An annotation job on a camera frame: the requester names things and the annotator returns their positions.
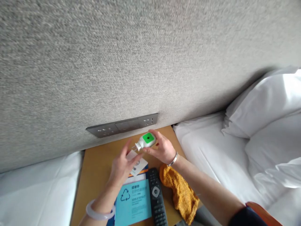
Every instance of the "switch panel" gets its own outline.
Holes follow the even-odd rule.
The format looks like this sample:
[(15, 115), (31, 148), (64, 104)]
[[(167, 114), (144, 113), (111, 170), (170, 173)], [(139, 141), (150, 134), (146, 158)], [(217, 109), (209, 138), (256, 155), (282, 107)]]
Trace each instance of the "switch panel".
[(126, 119), (106, 124), (101, 124), (97, 126), (88, 127), (88, 130), (93, 135), (103, 138), (118, 133), (128, 132), (131, 130), (136, 130), (144, 127), (148, 127), (157, 123), (158, 113), (151, 115), (145, 115), (141, 117), (136, 117), (132, 119)]

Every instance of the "remote control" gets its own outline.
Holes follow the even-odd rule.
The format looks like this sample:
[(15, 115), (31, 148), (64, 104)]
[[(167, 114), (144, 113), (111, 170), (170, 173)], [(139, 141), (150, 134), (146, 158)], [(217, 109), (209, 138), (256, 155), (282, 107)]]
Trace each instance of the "remote control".
[(155, 226), (168, 226), (159, 172), (156, 168), (151, 168), (148, 170), (148, 175), (151, 194), (151, 213)]

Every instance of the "bracelet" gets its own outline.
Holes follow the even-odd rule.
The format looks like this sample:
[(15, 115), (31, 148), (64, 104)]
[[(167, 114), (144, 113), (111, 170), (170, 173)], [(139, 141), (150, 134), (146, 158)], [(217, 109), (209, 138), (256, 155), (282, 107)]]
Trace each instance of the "bracelet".
[(113, 206), (112, 212), (109, 214), (102, 214), (102, 213), (95, 212), (91, 207), (91, 205), (94, 201), (95, 201), (95, 199), (93, 199), (91, 202), (89, 202), (86, 207), (86, 213), (89, 217), (91, 217), (94, 220), (106, 220), (106, 219), (112, 218), (115, 215), (115, 211), (116, 211), (115, 206)]
[(171, 166), (172, 164), (174, 164), (175, 161), (177, 160), (177, 158), (178, 158), (178, 152), (176, 151), (176, 156), (175, 156), (175, 158), (173, 159), (173, 161), (172, 161), (170, 164), (168, 164), (168, 166)]

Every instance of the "dark sleeve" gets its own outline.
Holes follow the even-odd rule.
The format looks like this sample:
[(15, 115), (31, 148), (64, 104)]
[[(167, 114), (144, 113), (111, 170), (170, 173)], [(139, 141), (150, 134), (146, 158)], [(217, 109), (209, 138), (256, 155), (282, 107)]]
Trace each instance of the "dark sleeve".
[(241, 209), (230, 220), (229, 226), (240, 226), (240, 225), (267, 226), (267, 224), (250, 207), (245, 207)]

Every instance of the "recycling symbol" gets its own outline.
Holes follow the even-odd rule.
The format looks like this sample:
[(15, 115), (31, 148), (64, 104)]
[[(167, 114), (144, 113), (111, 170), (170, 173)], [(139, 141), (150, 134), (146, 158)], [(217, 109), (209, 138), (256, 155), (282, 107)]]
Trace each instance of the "recycling symbol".
[(120, 200), (127, 201), (128, 199), (130, 199), (129, 191), (127, 189), (125, 189), (121, 195)]

